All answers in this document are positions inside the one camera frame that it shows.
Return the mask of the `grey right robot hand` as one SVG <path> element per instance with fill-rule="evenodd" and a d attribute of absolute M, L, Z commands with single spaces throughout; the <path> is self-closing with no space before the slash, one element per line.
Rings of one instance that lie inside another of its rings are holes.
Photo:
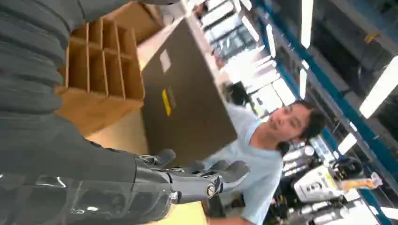
<path fill-rule="evenodd" d="M 2 113 L 0 222 L 142 225 L 164 219 L 174 205 L 229 191 L 249 173 L 242 161 L 165 168 L 173 155 L 103 148 L 54 114 Z"/>

